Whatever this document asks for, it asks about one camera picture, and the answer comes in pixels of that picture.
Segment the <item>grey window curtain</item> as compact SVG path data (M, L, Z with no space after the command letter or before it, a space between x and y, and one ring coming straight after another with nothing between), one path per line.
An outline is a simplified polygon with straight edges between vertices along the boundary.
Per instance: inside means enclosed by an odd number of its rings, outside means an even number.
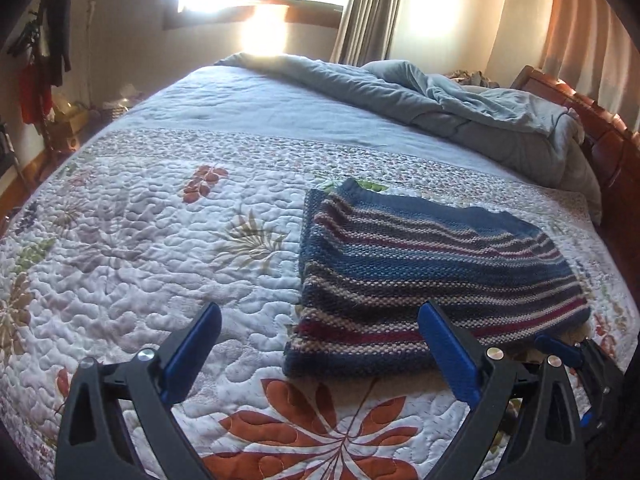
M348 0L331 63L363 66L390 54L400 0Z

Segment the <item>blue striped knit sweater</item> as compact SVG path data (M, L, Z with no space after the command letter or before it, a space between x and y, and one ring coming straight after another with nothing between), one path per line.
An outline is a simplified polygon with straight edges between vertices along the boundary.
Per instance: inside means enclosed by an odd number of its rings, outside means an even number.
M418 314L428 302L498 347L562 333L590 315L562 252L533 224L352 179L306 194L298 268L302 313L283 361L291 378L426 370Z

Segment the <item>floral quilted bedspread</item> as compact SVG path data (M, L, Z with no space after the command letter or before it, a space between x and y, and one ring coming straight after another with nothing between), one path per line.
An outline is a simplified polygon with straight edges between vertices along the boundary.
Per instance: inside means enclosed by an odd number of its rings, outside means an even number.
M209 301L224 325L175 416L219 479L421 479L466 406L439 374L317 382L281 370L300 311L310 188L505 210L544 230L620 366L639 313L582 196L375 114L239 67L204 67L99 133L1 241L1 419L40 478L81 360L130 359Z

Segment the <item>beige striped curtain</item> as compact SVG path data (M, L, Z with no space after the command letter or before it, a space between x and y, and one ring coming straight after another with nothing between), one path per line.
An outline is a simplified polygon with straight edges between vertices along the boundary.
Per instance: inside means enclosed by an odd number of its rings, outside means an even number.
M542 70L639 129L639 51L606 0L553 0Z

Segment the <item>coat rack with clothes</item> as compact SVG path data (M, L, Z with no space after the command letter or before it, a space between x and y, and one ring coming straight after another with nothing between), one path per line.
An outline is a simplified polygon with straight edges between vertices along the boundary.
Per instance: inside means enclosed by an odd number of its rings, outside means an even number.
M46 123L53 112L52 88L61 87L64 74L72 68L72 0L39 0L38 9L30 14L32 19L10 44L8 55L18 58L28 54L27 64L18 75L22 119L25 124L36 127L47 155L55 160L60 151L54 147Z

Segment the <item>grey rumpled duvet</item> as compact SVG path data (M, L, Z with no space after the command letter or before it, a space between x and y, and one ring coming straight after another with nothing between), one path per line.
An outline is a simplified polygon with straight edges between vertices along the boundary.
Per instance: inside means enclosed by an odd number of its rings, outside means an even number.
M602 220L600 184L582 152L585 130L570 107L523 90L470 91L401 60L356 67L289 54L237 53L221 65L288 79L477 152L538 185L580 193L591 220Z

